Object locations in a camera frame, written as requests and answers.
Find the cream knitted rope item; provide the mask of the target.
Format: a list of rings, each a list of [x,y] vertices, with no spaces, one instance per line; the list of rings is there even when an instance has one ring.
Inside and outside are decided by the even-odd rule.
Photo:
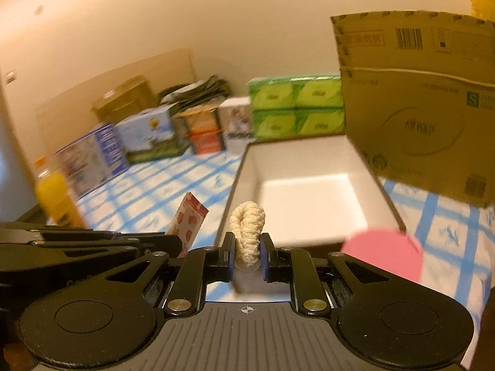
[[[239,204],[231,213],[229,227],[236,239],[234,265],[237,269],[253,272],[260,267],[259,240],[265,219],[264,209],[253,201]]]

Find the orange juice bottle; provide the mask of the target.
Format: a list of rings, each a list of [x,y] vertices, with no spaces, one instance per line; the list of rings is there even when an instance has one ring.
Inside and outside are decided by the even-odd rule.
[[[45,157],[34,162],[37,172],[34,191],[45,214],[58,226],[86,229],[65,176],[59,170],[51,170]]]

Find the open brown shoe box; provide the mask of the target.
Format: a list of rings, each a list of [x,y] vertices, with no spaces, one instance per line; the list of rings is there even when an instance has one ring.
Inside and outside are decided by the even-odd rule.
[[[395,205],[346,134],[247,145],[215,239],[231,213],[253,201],[278,247],[332,249],[366,229],[406,231]]]

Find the pink lid floral tumbler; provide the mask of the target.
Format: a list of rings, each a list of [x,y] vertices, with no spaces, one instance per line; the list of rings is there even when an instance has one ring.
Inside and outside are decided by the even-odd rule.
[[[342,252],[413,282],[420,282],[423,248],[410,235],[391,229],[367,229],[353,235]]]

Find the blue white milk box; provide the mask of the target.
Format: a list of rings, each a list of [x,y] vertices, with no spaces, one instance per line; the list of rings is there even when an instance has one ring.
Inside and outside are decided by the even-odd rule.
[[[54,154],[75,196],[84,197],[125,173],[130,165],[112,124],[104,124]]]

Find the orange red gift boxes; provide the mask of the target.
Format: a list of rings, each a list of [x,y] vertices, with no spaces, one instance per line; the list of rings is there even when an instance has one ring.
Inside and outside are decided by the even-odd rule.
[[[225,149],[218,116],[219,103],[205,103],[180,111],[173,116],[176,132],[190,143],[196,155]]]

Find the cow picture milk carton box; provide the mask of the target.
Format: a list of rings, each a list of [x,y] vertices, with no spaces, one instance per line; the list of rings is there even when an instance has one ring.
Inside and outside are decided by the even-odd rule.
[[[189,143],[176,131],[173,123],[173,115],[178,111],[176,103],[160,105],[140,111],[115,125],[130,164],[184,154]]]

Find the white small product box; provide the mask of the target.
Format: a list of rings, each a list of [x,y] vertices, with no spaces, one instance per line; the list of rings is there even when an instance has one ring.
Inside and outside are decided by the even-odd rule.
[[[231,97],[218,107],[222,137],[226,150],[242,156],[249,143],[255,140],[250,98]]]

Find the green tissue pack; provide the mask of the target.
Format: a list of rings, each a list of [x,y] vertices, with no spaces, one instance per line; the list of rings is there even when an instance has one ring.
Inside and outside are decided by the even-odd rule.
[[[334,135],[345,131],[338,75],[254,78],[247,83],[258,140]]]

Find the blue checked bed sheet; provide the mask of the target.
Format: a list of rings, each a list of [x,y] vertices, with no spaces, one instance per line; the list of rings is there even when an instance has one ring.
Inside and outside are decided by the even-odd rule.
[[[183,196],[209,210],[196,247],[212,245],[241,158],[227,152],[132,165],[78,202],[93,229],[123,233],[168,229]],[[422,284],[464,305],[475,335],[462,360],[470,370],[494,368],[494,209],[477,207],[381,178],[408,232],[424,248]]]

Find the black bag pile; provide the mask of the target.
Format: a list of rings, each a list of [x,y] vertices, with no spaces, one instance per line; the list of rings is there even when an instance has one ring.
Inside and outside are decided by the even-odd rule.
[[[173,114],[208,103],[217,98],[231,96],[231,86],[216,75],[189,85],[177,85],[159,93],[159,105],[166,106]]]

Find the brown flat cardboard box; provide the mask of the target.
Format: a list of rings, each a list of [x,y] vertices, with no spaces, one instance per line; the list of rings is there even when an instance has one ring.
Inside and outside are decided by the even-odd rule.
[[[141,111],[159,105],[149,81],[139,75],[108,91],[92,104],[92,111],[100,122],[117,125]]]

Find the large brown cardboard box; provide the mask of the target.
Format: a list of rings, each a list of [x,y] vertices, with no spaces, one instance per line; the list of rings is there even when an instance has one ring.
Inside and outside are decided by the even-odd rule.
[[[494,24],[427,11],[331,19],[346,130],[371,168],[478,207],[494,201]]]

